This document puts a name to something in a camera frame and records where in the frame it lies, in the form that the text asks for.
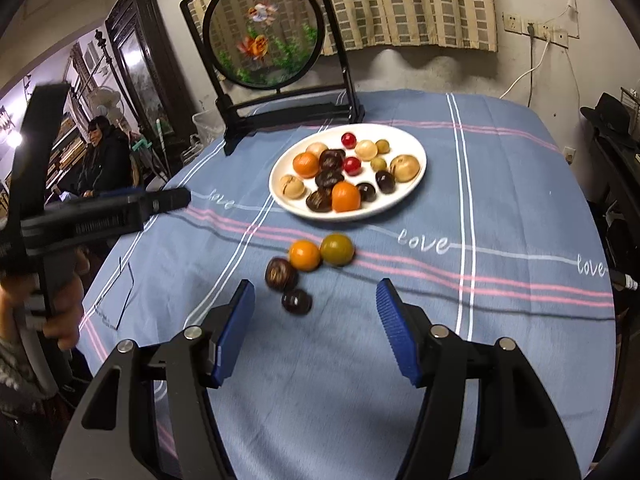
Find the red cherry tomato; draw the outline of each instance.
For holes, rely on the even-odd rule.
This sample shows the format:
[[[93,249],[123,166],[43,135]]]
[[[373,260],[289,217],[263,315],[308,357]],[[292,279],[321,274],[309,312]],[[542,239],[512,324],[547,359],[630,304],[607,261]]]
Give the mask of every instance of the red cherry tomato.
[[[356,147],[356,144],[358,143],[358,139],[356,139],[356,136],[353,135],[351,132],[347,132],[345,133],[340,140],[342,141],[342,145],[347,148],[347,150],[352,150],[353,148]]]
[[[342,168],[347,175],[355,176],[358,173],[360,173],[360,170],[362,169],[362,163],[360,162],[359,158],[356,158],[354,156],[348,156],[347,158],[344,159],[344,162],[342,163]]]

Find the blue tablecloth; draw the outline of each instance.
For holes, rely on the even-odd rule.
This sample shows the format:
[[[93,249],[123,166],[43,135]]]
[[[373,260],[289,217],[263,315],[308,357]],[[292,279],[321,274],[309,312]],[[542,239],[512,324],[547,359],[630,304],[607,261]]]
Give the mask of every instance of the blue tablecloth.
[[[190,207],[119,240],[98,274],[80,343],[92,371],[123,338],[143,346],[199,323],[248,278],[255,314],[233,376],[210,394],[238,478],[388,480],[423,392],[400,375],[376,313],[375,286],[386,276],[406,302],[463,338],[513,337],[585,472],[609,405],[613,304],[588,206],[551,136],[527,108],[484,96],[360,97],[368,122],[401,128],[425,147],[428,172],[415,192],[363,222],[308,222],[274,205],[268,175],[284,150],[328,122],[259,132],[230,157],[214,142],[170,183],[192,190]],[[336,228],[353,239],[356,259],[304,275],[314,307],[290,316],[264,284],[267,262],[294,240],[320,241]],[[132,284],[127,269],[118,277],[119,258],[134,286],[116,332]],[[158,435],[175,471],[165,391],[158,383]],[[453,473],[470,458],[472,381],[467,393]]]

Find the silver bolt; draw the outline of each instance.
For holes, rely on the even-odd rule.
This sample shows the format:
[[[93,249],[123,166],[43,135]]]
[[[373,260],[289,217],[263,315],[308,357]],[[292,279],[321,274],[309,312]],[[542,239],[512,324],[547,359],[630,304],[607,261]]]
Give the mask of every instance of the silver bolt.
[[[118,343],[118,352],[126,354],[133,350],[133,341],[131,339],[124,339]]]
[[[449,329],[444,325],[433,325],[431,327],[431,335],[437,339],[442,339],[449,335]]]
[[[197,339],[202,335],[202,329],[199,326],[188,326],[184,330],[184,336],[187,339]]]
[[[500,341],[498,341],[498,345],[500,345],[500,348],[506,350],[507,352],[516,349],[516,342],[510,337],[501,338]]]

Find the black jacket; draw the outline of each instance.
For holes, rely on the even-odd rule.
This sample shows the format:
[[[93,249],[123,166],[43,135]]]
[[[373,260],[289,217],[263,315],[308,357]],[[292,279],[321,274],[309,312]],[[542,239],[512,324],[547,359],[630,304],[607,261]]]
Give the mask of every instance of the black jacket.
[[[94,195],[132,186],[129,139],[121,129],[111,125],[102,134],[97,146],[92,144],[84,154],[82,171],[76,191],[82,196],[92,190]]]

